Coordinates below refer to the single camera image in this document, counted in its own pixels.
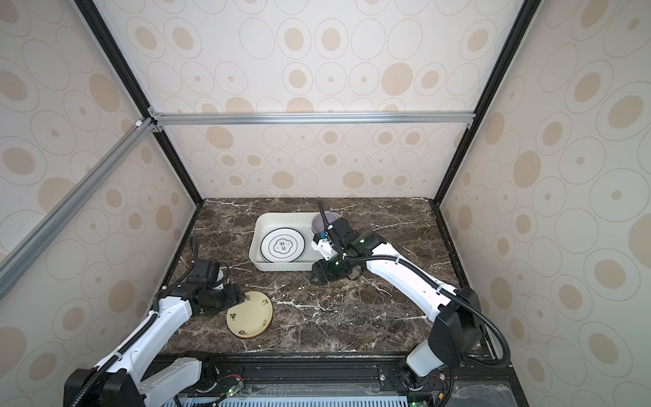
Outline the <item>black corner frame post right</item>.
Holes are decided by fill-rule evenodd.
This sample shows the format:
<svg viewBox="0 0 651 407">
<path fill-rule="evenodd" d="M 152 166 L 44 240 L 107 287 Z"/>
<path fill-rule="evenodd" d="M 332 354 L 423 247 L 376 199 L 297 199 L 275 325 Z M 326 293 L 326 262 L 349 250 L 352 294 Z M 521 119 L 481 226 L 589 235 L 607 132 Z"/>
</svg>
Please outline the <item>black corner frame post right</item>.
<svg viewBox="0 0 651 407">
<path fill-rule="evenodd" d="M 509 35 L 506 37 L 505 44 L 498 55 L 497 62 L 490 76 L 488 76 L 488 81 L 478 100 L 474 110 L 475 118 L 464 132 L 463 137 L 461 137 L 459 146 L 454 152 L 454 156 L 444 174 L 437 194 L 430 200 L 431 207 L 434 210 L 439 208 L 444 201 L 541 3 L 541 0 L 527 0 L 522 3 L 520 11 L 515 18 L 515 23 L 512 25 Z"/>
</svg>

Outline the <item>white plate teal line rim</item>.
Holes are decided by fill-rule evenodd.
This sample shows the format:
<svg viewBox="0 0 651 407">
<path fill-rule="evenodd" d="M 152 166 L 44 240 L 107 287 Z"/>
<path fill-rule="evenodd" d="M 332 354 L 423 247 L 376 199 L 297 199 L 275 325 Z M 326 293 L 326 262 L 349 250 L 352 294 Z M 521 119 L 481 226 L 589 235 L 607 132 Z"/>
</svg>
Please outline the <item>white plate teal line rim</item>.
<svg viewBox="0 0 651 407">
<path fill-rule="evenodd" d="M 292 263 L 305 250 L 303 235 L 292 228 L 278 228 L 267 233 L 260 243 L 260 253 L 268 263 Z"/>
</svg>

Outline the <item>black corner frame post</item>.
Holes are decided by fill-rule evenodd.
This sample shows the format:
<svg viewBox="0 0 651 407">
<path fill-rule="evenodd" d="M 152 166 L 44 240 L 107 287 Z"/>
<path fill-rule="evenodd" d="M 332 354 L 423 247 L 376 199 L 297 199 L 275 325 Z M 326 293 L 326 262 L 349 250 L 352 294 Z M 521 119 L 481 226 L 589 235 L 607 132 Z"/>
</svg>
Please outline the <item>black corner frame post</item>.
<svg viewBox="0 0 651 407">
<path fill-rule="evenodd" d="M 459 146 L 454 152 L 454 156 L 444 174 L 437 194 L 430 200 L 431 207 L 434 210 L 439 208 L 444 201 L 541 3 L 541 0 L 527 0 L 522 3 L 520 11 L 515 18 L 515 23 L 512 25 L 509 35 L 506 37 L 505 44 L 498 55 L 497 62 L 490 76 L 488 76 L 488 81 L 478 100 L 474 110 L 475 118 L 464 132 L 463 137 L 461 137 Z"/>
<path fill-rule="evenodd" d="M 104 55 L 107 57 L 108 62 L 114 69 L 121 84 L 127 91 L 130 99 L 145 119 L 151 119 L 154 125 L 157 125 L 157 130 L 154 131 L 154 137 L 163 150 L 165 157 L 168 159 L 172 169 L 179 177 L 182 186 L 186 189 L 193 203 L 199 207 L 203 203 L 198 188 L 195 186 L 191 176 L 189 175 L 186 166 L 181 162 L 181 158 L 173 146 L 171 139 L 168 137 L 162 126 L 154 118 L 152 106 L 147 99 L 142 87 L 136 78 L 131 66 L 127 62 L 124 54 L 121 52 L 118 43 L 115 41 L 109 27 L 107 26 L 104 18 L 100 15 L 100 10 L 94 1 L 76 0 L 73 1 L 76 8 L 81 13 L 81 17 L 88 25 L 90 32 L 93 34 L 95 40 L 98 42 Z"/>
</svg>

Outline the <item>white plastic bin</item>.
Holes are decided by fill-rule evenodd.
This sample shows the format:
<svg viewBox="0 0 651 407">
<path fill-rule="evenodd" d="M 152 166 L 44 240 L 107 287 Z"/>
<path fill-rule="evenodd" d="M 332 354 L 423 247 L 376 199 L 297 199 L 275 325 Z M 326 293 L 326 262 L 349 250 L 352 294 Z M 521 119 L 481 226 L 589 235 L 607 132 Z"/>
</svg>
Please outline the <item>white plastic bin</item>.
<svg viewBox="0 0 651 407">
<path fill-rule="evenodd" d="M 314 235 L 311 230 L 311 223 L 315 218 L 320 220 L 320 214 L 317 212 L 294 212 L 266 213 L 261 215 L 256 221 L 254 236 L 249 249 L 249 259 L 256 269 L 263 272 L 310 271 L 315 262 L 323 259 L 310 246 Z M 260 253 L 260 243 L 264 236 L 278 228 L 296 229 L 305 239 L 305 250 L 303 254 L 292 263 L 268 263 Z"/>
</svg>

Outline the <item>aluminium rail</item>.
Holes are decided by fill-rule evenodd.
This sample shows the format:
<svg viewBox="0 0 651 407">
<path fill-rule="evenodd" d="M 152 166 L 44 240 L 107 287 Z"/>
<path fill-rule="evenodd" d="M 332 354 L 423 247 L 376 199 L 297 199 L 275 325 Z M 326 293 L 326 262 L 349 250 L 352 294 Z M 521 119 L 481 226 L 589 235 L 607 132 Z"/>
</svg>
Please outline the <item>aluminium rail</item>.
<svg viewBox="0 0 651 407">
<path fill-rule="evenodd" d="M 106 154 L 84 178 L 15 247 L 1 264 L 1 296 L 4 298 L 32 267 L 43 251 L 71 222 L 89 199 L 116 171 L 146 134 L 154 121 L 143 118 Z"/>
<path fill-rule="evenodd" d="M 471 124 L 470 111 L 439 112 L 337 112 L 263 114 L 162 114 L 154 115 L 160 125 L 348 125 L 348 124 Z"/>
</svg>

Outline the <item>yellow plate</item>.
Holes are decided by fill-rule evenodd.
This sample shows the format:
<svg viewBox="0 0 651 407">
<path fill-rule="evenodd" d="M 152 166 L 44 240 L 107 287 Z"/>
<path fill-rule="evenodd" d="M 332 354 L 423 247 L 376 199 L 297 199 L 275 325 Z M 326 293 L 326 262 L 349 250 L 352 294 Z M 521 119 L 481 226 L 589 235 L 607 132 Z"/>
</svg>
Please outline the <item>yellow plate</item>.
<svg viewBox="0 0 651 407">
<path fill-rule="evenodd" d="M 244 301 L 227 311 L 228 329 L 237 337 L 249 339 L 259 336 L 273 320 L 271 299 L 264 293 L 244 293 Z"/>
</svg>

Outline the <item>black corner frame post left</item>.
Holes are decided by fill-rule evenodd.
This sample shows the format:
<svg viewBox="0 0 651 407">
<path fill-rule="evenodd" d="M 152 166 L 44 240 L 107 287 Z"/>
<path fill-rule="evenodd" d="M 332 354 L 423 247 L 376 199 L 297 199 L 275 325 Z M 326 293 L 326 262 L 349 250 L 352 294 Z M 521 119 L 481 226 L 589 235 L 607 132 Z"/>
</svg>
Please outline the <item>black corner frame post left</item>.
<svg viewBox="0 0 651 407">
<path fill-rule="evenodd" d="M 172 169 L 179 177 L 182 186 L 186 189 L 193 203 L 199 207 L 203 203 L 198 188 L 195 186 L 191 176 L 189 175 L 186 166 L 181 162 L 181 158 L 173 146 L 171 139 L 168 137 L 162 126 L 154 118 L 152 106 L 147 99 L 142 87 L 136 78 L 131 66 L 127 62 L 124 54 L 121 52 L 118 43 L 115 41 L 109 27 L 107 26 L 104 18 L 100 15 L 100 10 L 94 1 L 76 0 L 73 1 L 76 8 L 81 13 L 81 17 L 88 25 L 90 32 L 93 34 L 95 40 L 98 42 L 104 55 L 107 57 L 108 62 L 114 69 L 121 84 L 127 91 L 130 99 L 145 119 L 151 119 L 154 125 L 157 125 L 157 130 L 154 131 L 154 137 L 163 150 L 165 157 L 168 159 Z"/>
</svg>

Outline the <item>aluminium rail back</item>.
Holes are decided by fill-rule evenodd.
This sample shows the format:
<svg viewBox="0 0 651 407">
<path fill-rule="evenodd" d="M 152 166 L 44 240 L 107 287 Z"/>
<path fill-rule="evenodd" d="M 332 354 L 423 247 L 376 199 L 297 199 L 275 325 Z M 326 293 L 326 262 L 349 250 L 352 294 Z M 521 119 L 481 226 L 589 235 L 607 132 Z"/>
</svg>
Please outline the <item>aluminium rail back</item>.
<svg viewBox="0 0 651 407">
<path fill-rule="evenodd" d="M 348 125 L 348 124 L 471 124 L 470 111 L 439 112 L 337 112 L 263 114 L 162 114 L 154 115 L 160 125 Z"/>
</svg>

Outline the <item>aluminium rail left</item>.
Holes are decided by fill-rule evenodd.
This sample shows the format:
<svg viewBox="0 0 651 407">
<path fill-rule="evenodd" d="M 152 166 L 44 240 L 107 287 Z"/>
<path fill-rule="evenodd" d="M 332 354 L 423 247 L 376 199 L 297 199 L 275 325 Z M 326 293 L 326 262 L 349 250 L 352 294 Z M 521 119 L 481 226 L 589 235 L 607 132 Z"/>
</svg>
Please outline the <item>aluminium rail left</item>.
<svg viewBox="0 0 651 407">
<path fill-rule="evenodd" d="M 89 199 L 116 171 L 146 134 L 154 121 L 143 118 L 106 154 L 84 178 L 15 247 L 1 264 L 1 296 L 4 298 L 32 267 L 43 251 L 71 222 Z"/>
</svg>

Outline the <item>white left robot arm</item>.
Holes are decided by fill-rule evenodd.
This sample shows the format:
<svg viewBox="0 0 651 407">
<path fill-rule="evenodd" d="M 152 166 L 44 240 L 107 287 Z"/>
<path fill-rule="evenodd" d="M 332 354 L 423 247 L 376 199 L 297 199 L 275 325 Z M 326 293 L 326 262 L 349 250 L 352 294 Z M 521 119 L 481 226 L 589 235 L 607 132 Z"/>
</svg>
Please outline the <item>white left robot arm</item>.
<svg viewBox="0 0 651 407">
<path fill-rule="evenodd" d="M 65 406 L 162 406 L 184 389 L 208 393 L 216 387 L 218 368 L 196 357 L 180 357 L 154 375 L 146 374 L 161 349 L 192 317 L 219 314 L 246 298 L 241 288 L 227 281 L 228 268 L 200 259 L 196 237 L 190 244 L 191 266 L 154 295 L 147 318 L 96 366 L 78 368 L 69 376 Z"/>
</svg>

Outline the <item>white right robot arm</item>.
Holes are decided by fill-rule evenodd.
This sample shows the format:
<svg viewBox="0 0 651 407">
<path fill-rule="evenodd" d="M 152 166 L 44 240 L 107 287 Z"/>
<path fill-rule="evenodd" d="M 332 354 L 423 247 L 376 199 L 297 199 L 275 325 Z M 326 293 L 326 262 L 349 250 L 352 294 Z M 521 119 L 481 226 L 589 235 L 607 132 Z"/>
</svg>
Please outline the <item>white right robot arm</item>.
<svg viewBox="0 0 651 407">
<path fill-rule="evenodd" d="M 403 257 L 377 232 L 359 233 L 349 222 L 325 210 L 317 202 L 319 213 L 313 222 L 312 247 L 321 258 L 311 269 L 310 281 L 317 286 L 347 278 L 358 279 L 369 271 L 391 283 L 416 304 L 432 323 L 431 333 L 405 358 L 405 380 L 418 383 L 441 367 L 453 370 L 466 362 L 502 369 L 510 365 L 508 341 L 486 315 L 481 312 L 477 293 L 465 287 L 457 289 L 430 276 Z M 502 354 L 495 360 L 481 361 L 471 351 L 484 332 L 491 332 Z"/>
</svg>

